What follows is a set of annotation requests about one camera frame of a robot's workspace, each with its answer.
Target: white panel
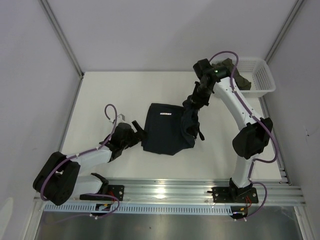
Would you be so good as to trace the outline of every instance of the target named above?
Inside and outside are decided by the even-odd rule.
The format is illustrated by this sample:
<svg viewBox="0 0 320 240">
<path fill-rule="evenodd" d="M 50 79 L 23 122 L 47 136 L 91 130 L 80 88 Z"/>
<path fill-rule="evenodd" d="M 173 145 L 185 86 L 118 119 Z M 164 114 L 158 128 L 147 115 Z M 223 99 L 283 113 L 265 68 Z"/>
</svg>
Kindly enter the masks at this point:
<svg viewBox="0 0 320 240">
<path fill-rule="evenodd" d="M 190 71 L 222 50 L 264 58 L 295 0 L 50 0 L 84 71 Z"/>
<path fill-rule="evenodd" d="M 96 210 L 96 203 L 66 202 L 56 206 L 51 202 L 45 205 L 45 212 L 63 213 L 106 213 L 106 207 L 101 206 Z M 231 207 L 226 205 L 168 205 L 168 204 L 134 204 L 122 202 L 115 214 L 177 214 L 177 215 L 232 215 Z"/>
<path fill-rule="evenodd" d="M 0 206 L 13 198 L 3 239 L 18 240 L 79 80 L 36 0 L 0 1 L 0 33 Z"/>
<path fill-rule="evenodd" d="M 270 63 L 267 103 L 288 175 L 300 185 L 320 236 L 320 1 L 306 1 Z"/>
<path fill-rule="evenodd" d="M 79 153 L 105 139 L 112 129 L 104 114 L 106 104 L 114 104 L 128 123 L 137 120 L 143 128 L 151 103 L 181 106 L 192 94 L 196 78 L 194 72 L 86 72 L 62 152 Z M 263 115 L 257 98 L 247 100 Z M 135 179 L 229 179 L 237 161 L 232 147 L 232 140 L 239 133 L 236 121 L 222 100 L 212 96 L 209 106 L 200 110 L 199 122 L 205 141 L 198 138 L 194 148 L 169 156 L 143 151 L 138 144 L 87 174 L 96 172 L 107 178 Z M 273 157 L 270 143 L 261 158 L 272 160 Z M 277 163 L 257 162 L 252 178 L 279 181 Z"/>
</svg>

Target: dark cloth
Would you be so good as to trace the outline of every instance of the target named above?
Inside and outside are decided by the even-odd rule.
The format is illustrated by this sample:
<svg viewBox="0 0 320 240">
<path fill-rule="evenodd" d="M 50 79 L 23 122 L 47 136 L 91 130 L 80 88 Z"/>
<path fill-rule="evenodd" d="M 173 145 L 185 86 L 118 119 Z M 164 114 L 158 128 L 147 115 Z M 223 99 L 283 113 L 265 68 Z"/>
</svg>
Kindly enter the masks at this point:
<svg viewBox="0 0 320 240">
<path fill-rule="evenodd" d="M 185 102 L 185 107 L 151 104 L 144 125 L 147 139 L 141 144 L 144 151 L 173 156 L 183 149 L 194 147 L 200 125 L 198 111 Z"/>
<path fill-rule="evenodd" d="M 232 63 L 232 60 L 230 58 L 227 58 L 226 60 L 223 60 L 222 62 L 218 62 L 217 64 L 212 64 L 214 68 L 220 67 L 220 66 L 225 66 L 228 68 L 228 70 L 232 71 L 234 68 L 234 64 Z M 250 90 L 251 89 L 251 82 L 249 82 L 246 78 L 240 75 L 238 69 L 235 69 L 234 75 L 233 75 L 234 81 L 238 88 L 240 90 Z"/>
</svg>

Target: olive green cloth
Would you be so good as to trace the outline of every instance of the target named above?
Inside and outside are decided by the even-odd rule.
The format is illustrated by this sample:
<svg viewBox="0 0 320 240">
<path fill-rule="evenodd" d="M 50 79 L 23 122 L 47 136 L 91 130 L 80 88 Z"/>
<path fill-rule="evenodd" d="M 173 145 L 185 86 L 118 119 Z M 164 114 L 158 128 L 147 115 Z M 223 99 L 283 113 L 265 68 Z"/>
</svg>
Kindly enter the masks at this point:
<svg viewBox="0 0 320 240">
<path fill-rule="evenodd" d="M 220 67 L 220 66 L 225 66 L 228 68 L 228 70 L 231 73 L 231 71 L 235 65 L 232 63 L 232 60 L 230 58 L 227 58 L 226 60 L 223 60 L 222 62 L 218 62 L 217 64 L 213 63 L 212 66 L 214 68 Z M 238 69 L 235 69 L 233 78 L 234 78 L 236 85 L 238 86 L 238 88 L 240 90 L 250 90 L 251 89 L 251 82 L 249 82 L 247 79 L 245 79 L 243 76 L 241 76 Z"/>
</svg>

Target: gray floor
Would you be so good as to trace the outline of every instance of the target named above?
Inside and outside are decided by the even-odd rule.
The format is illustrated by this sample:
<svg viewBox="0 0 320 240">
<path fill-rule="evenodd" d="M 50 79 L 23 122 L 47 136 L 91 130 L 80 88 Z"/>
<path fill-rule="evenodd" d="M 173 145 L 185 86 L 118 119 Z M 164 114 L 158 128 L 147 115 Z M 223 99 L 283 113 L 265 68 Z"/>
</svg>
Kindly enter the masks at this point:
<svg viewBox="0 0 320 240">
<path fill-rule="evenodd" d="M 94 220 L 46 212 L 36 240 L 302 240 L 293 207 L 265 207 L 247 222 L 229 216 L 113 214 Z"/>
</svg>

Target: white table surface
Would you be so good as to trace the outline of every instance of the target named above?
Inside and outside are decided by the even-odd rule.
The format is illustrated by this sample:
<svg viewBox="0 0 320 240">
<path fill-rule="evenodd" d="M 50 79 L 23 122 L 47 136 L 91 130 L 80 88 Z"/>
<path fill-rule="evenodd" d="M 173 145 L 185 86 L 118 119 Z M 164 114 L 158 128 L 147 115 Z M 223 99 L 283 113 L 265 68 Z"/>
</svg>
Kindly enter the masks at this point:
<svg viewBox="0 0 320 240">
<path fill-rule="evenodd" d="M 112 124 L 104 114 L 106 104 L 114 104 L 125 120 L 134 120 L 144 128 L 151 103 L 182 105 L 193 92 L 197 77 L 194 72 L 86 72 L 75 104 L 62 153 L 79 153 L 96 147 L 110 133 Z M 248 98 L 251 106 L 262 115 L 257 98 Z M 110 107 L 108 114 L 113 116 Z M 235 169 L 237 155 L 232 140 L 239 130 L 224 103 L 214 96 L 199 112 L 199 138 L 194 148 L 174 156 L 143 151 L 141 144 L 126 149 L 116 160 L 92 168 L 85 174 L 98 173 L 107 178 L 225 180 Z M 260 158 L 271 160 L 271 142 Z M 276 162 L 257 162 L 254 180 L 280 181 Z"/>
</svg>

